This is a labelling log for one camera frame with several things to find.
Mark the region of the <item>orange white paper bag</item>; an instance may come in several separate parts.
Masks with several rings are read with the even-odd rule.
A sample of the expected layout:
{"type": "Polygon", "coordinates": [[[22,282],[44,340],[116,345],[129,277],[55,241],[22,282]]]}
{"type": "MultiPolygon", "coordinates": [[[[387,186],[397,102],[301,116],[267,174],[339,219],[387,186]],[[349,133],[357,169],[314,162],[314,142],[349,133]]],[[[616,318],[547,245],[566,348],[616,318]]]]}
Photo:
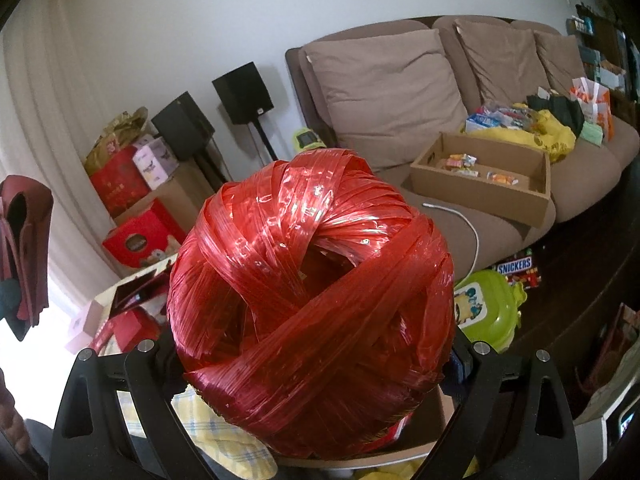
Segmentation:
{"type": "Polygon", "coordinates": [[[600,82],[580,77],[572,80],[570,98],[579,104],[584,115],[580,136],[594,145],[611,141],[614,125],[610,90],[600,82]]]}

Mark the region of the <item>small pink white box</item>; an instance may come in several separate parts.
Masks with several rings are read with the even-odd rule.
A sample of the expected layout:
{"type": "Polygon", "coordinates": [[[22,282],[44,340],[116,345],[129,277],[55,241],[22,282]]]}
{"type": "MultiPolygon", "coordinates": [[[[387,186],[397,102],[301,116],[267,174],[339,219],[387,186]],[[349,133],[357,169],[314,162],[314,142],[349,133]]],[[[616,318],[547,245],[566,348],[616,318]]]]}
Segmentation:
{"type": "Polygon", "coordinates": [[[137,143],[134,147],[134,166],[152,191],[177,171],[179,162],[163,138],[153,138],[145,143],[137,143]]]}

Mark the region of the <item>gold crinkled gift bag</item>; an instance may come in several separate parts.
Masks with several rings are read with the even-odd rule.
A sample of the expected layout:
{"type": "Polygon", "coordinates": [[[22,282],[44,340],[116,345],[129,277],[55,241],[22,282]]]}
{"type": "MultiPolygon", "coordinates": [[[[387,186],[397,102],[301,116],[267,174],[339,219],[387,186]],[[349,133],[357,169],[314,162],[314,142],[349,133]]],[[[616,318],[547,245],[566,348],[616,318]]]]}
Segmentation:
{"type": "Polygon", "coordinates": [[[142,106],[134,114],[119,114],[106,125],[84,161],[89,177],[101,170],[114,155],[143,136],[148,114],[148,109],[142,106]]]}

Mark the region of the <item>red Collection gift box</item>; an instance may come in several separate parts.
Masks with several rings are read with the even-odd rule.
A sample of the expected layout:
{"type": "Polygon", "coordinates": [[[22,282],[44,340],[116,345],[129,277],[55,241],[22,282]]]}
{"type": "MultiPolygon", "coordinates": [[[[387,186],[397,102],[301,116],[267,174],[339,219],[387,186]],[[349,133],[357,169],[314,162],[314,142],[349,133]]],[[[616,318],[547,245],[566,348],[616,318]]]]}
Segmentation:
{"type": "Polygon", "coordinates": [[[175,254],[186,232],[159,201],[108,233],[102,246],[123,266],[141,269],[175,254]]]}

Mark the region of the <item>black speaker on stand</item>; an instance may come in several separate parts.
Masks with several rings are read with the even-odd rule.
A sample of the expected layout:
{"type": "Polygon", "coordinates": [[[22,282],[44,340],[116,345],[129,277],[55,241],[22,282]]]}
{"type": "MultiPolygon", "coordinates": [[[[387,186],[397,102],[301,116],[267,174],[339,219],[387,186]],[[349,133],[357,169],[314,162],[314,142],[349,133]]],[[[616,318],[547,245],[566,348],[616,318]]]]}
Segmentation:
{"type": "Polygon", "coordinates": [[[279,157],[260,118],[273,109],[269,91],[254,62],[246,63],[212,81],[233,125],[253,125],[272,160],[279,157]]]}
{"type": "Polygon", "coordinates": [[[152,117],[151,122],[174,152],[176,159],[179,162],[193,160],[214,191],[227,182],[207,151],[215,128],[189,92],[183,92],[171,101],[152,117]]]}

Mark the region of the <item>beige cushion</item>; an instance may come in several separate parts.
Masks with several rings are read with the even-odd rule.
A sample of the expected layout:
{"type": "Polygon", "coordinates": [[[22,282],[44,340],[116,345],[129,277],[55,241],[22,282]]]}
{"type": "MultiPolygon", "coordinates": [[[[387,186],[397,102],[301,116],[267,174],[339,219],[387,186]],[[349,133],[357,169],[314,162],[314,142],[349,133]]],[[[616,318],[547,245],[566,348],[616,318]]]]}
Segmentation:
{"type": "Polygon", "coordinates": [[[534,31],[534,36],[538,58],[551,88],[561,96],[570,96],[573,81],[586,76],[576,38],[538,30],[534,31]]]}
{"type": "Polygon", "coordinates": [[[413,162],[468,116],[435,29],[315,41],[304,51],[338,144],[374,170],[413,162]]]}
{"type": "Polygon", "coordinates": [[[484,103],[524,103],[549,84],[531,30],[457,20],[454,25],[484,103]]]}

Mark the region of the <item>red plastic twine ball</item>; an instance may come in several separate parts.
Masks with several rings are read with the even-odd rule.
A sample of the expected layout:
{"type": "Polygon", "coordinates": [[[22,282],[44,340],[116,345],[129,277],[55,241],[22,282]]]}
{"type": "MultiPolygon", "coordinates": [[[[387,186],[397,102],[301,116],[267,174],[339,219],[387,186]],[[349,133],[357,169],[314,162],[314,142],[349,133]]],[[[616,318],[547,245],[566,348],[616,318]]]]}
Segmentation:
{"type": "Polygon", "coordinates": [[[167,313],[186,381],[296,458],[362,453],[442,379],[454,264],[434,221],[357,154],[279,160],[204,203],[167,313]]]}

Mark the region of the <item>green portable radio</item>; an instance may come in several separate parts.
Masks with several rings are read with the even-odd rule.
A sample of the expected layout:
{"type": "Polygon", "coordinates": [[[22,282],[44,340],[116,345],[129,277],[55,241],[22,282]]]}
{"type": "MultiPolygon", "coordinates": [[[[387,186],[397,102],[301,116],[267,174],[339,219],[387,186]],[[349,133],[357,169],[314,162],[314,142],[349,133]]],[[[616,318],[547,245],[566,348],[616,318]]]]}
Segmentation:
{"type": "Polygon", "coordinates": [[[301,128],[293,134],[293,148],[294,152],[299,154],[317,148],[326,148],[326,144],[311,128],[301,128]]]}

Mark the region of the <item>large brown cardboard box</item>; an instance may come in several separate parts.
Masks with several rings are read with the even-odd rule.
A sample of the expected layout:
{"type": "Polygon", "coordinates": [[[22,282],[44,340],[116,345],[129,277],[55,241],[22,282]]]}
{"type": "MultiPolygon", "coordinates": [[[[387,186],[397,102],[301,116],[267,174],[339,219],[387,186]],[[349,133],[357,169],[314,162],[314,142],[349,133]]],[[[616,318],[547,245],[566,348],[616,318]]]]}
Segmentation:
{"type": "Polygon", "coordinates": [[[115,218],[116,226],[141,214],[153,200],[159,200],[184,232],[193,228],[204,202],[214,189],[194,162],[183,162],[169,180],[115,218]]]}

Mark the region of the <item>dark red pouch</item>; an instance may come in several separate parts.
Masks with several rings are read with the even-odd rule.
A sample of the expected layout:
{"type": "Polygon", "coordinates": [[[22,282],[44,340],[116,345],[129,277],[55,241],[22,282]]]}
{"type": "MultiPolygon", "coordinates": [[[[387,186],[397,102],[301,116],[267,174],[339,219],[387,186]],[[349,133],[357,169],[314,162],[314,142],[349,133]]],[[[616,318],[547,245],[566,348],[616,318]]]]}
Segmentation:
{"type": "Polygon", "coordinates": [[[50,188],[10,174],[1,182],[1,318],[17,340],[49,307],[50,188]]]}

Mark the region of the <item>cardboard tray box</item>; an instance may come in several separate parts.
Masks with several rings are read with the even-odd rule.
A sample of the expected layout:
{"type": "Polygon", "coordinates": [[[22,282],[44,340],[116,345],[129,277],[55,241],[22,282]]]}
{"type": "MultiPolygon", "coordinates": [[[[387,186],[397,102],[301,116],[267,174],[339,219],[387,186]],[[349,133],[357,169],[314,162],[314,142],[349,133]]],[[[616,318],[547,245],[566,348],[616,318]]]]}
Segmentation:
{"type": "Polygon", "coordinates": [[[454,414],[454,400],[446,396],[441,388],[432,390],[424,402],[413,412],[408,424],[402,428],[398,439],[374,452],[348,458],[347,460],[301,460],[276,455],[279,466],[352,472],[379,466],[388,466],[425,458],[454,414]]]}

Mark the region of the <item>yellow plastic bag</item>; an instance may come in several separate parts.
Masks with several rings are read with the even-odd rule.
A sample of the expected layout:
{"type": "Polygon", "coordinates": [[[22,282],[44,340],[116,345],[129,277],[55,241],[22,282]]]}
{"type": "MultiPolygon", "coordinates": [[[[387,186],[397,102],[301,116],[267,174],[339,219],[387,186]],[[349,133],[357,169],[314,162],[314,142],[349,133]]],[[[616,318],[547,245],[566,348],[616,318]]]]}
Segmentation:
{"type": "Polygon", "coordinates": [[[534,123],[529,130],[499,126],[465,129],[464,132],[474,138],[509,142],[544,151],[549,155],[552,164],[574,151],[577,142],[572,129],[564,126],[548,110],[534,114],[534,123]]]}

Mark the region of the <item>right black speaker on stand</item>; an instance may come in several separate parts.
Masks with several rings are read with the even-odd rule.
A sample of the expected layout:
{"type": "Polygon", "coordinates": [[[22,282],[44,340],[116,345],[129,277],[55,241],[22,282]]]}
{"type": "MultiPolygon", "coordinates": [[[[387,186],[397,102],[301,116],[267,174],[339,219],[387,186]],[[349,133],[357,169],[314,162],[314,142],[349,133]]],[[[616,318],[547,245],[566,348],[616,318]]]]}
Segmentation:
{"type": "Polygon", "coordinates": [[[273,109],[269,91],[254,62],[246,63],[212,81],[233,125],[253,125],[272,160],[279,157],[260,118],[273,109]]]}

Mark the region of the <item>cardboard tray on sofa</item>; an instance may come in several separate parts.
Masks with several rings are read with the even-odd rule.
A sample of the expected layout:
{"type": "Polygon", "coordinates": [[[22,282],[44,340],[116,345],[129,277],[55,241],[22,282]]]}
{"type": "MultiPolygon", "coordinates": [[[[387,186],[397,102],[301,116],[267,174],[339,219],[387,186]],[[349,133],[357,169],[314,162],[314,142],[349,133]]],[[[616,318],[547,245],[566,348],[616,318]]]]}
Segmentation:
{"type": "Polygon", "coordinates": [[[544,151],[443,133],[410,165],[416,194],[540,228],[551,203],[544,151]]]}

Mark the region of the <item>dark red gift box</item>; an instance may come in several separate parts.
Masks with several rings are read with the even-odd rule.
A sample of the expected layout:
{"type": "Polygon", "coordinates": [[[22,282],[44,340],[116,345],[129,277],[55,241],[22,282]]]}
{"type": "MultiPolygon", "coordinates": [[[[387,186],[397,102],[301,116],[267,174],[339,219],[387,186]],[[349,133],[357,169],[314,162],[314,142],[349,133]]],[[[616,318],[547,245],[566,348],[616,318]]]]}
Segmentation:
{"type": "Polygon", "coordinates": [[[149,185],[134,163],[137,149],[129,145],[111,157],[90,181],[112,218],[134,206],[150,192],[149,185]]]}

